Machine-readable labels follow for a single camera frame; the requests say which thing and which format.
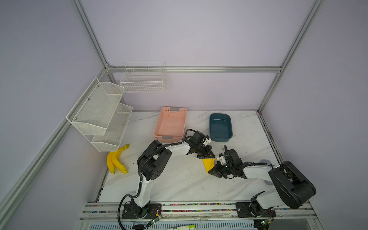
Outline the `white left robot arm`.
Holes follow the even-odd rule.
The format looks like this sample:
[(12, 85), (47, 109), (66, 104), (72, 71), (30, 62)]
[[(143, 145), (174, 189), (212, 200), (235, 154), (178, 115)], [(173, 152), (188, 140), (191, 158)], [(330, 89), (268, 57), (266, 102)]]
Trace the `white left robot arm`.
[(172, 154), (189, 155), (195, 153), (199, 159), (214, 159), (208, 135), (198, 130), (187, 129), (184, 137), (175, 143), (163, 144), (154, 140), (137, 160), (139, 185), (135, 195), (126, 194), (121, 199), (117, 220), (120, 228), (125, 229), (122, 219), (152, 220), (146, 224), (133, 227), (134, 230), (145, 230), (161, 219), (162, 204), (152, 204), (150, 199), (153, 181), (164, 171)]

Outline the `yellow paper napkin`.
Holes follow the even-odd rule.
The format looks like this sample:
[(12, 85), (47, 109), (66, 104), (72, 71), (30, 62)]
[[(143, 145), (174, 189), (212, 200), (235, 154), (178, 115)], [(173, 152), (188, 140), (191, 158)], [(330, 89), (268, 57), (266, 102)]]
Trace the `yellow paper napkin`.
[(215, 158), (203, 159), (202, 162), (204, 164), (204, 167), (205, 167), (205, 170), (206, 170), (207, 173), (209, 173), (209, 171), (215, 166)]

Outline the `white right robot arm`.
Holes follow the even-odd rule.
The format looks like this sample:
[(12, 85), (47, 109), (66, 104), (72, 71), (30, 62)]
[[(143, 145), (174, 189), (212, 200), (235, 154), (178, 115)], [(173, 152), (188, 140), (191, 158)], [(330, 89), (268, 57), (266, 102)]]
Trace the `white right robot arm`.
[(205, 163), (208, 174), (224, 179), (259, 179), (273, 185), (270, 191), (254, 195), (244, 212), (260, 217), (272, 208), (286, 205), (298, 209), (316, 195), (315, 186), (291, 162), (284, 161), (278, 166), (270, 162), (243, 162), (233, 149), (224, 148), (213, 163)]

